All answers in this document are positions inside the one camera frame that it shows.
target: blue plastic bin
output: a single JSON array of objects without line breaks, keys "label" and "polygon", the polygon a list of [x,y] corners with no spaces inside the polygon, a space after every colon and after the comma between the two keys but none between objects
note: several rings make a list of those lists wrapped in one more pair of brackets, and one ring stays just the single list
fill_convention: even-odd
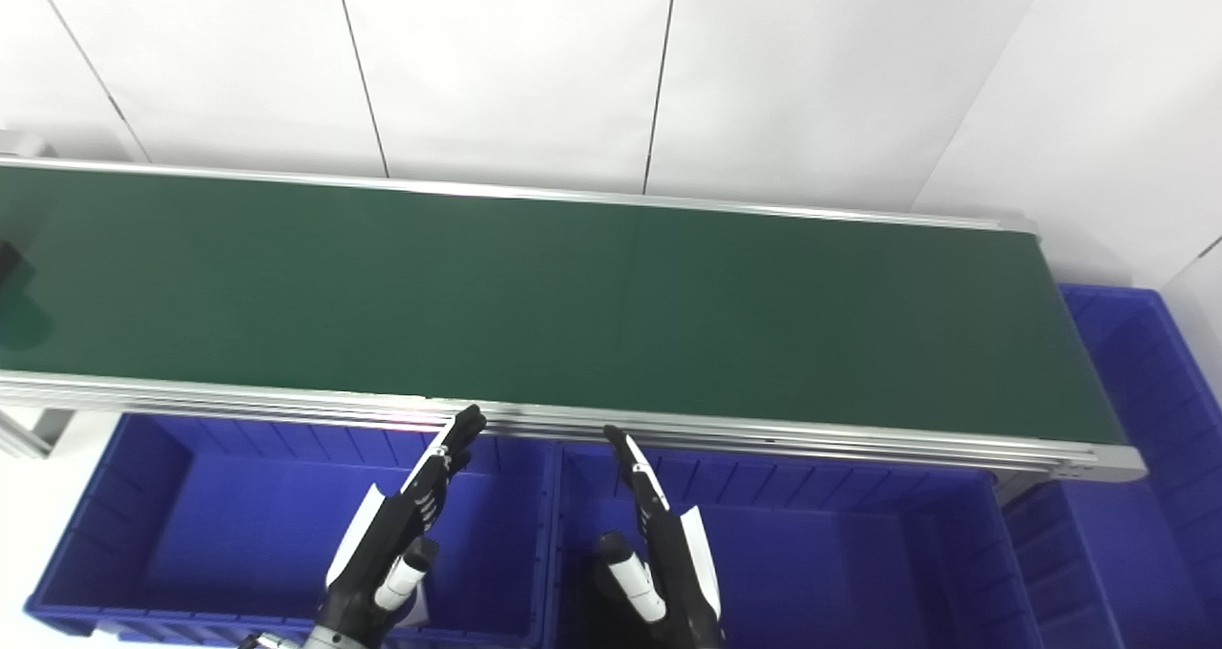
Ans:
[{"label": "blue plastic bin", "polygon": [[[731,647],[1039,648],[986,473],[646,451],[672,507],[699,505]],[[590,577],[598,535],[644,552],[610,451],[566,446],[545,645],[640,647]]]},{"label": "blue plastic bin", "polygon": [[[27,612],[70,634],[236,647],[303,640],[331,556],[370,484],[402,485],[431,435],[130,416],[103,455]],[[481,438],[430,532],[431,623],[386,647],[538,647],[554,445]]]},{"label": "blue plastic bin", "polygon": [[1006,510],[1048,649],[1222,647],[1222,412],[1156,292],[1066,286],[1147,479]]}]

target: white wall panel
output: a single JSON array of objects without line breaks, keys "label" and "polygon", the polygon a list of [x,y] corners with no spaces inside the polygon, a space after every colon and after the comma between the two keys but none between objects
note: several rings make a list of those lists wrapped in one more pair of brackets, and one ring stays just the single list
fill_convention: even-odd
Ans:
[{"label": "white wall panel", "polygon": [[348,0],[392,176],[640,193],[670,0]]},{"label": "white wall panel", "polygon": [[1031,0],[675,0],[649,193],[907,210]]},{"label": "white wall panel", "polygon": [[54,0],[154,163],[381,175],[340,0]]},{"label": "white wall panel", "polygon": [[34,132],[61,158],[142,160],[46,0],[0,0],[0,128]]},{"label": "white wall panel", "polygon": [[1022,213],[1058,276],[1161,286],[1222,233],[1222,0],[1036,0],[915,209]]},{"label": "white wall panel", "polygon": [[1193,262],[1161,291],[1205,379],[1222,398],[1222,247]]}]

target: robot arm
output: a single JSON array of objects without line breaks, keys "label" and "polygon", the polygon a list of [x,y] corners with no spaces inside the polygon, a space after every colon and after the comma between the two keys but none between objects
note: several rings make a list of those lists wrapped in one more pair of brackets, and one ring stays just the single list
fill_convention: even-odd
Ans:
[{"label": "robot arm", "polygon": [[[488,420],[478,406],[458,413],[433,440],[402,489],[379,502],[370,489],[327,572],[326,599],[302,649],[379,649],[437,556],[424,537],[445,506],[450,479],[470,461],[469,446]],[[252,636],[240,649],[295,649],[286,639]]]},{"label": "robot arm", "polygon": [[650,562],[640,561],[623,534],[610,532],[599,538],[601,565],[655,643],[667,649],[725,648],[717,574],[700,510],[671,512],[637,441],[612,425],[602,434],[615,449],[621,479],[632,488]]}]

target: green belt surface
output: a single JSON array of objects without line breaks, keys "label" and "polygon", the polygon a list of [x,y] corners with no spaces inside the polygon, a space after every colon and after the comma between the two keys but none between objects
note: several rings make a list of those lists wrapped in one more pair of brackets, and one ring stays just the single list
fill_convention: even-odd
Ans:
[{"label": "green belt surface", "polygon": [[0,167],[0,369],[1123,444],[1028,233]]}]

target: metal rail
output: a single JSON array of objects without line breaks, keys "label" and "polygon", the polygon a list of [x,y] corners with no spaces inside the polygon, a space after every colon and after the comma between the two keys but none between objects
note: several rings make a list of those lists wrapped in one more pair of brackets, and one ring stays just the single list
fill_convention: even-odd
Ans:
[{"label": "metal rail", "polygon": [[615,423],[633,433],[643,444],[668,449],[957,466],[1097,482],[1125,482],[1145,474],[1140,456],[1129,446],[474,398],[424,398],[12,370],[0,372],[0,397],[16,405],[56,408],[424,431],[439,429],[455,413],[475,402],[489,417],[488,431],[503,436],[599,441],[602,425]]}]

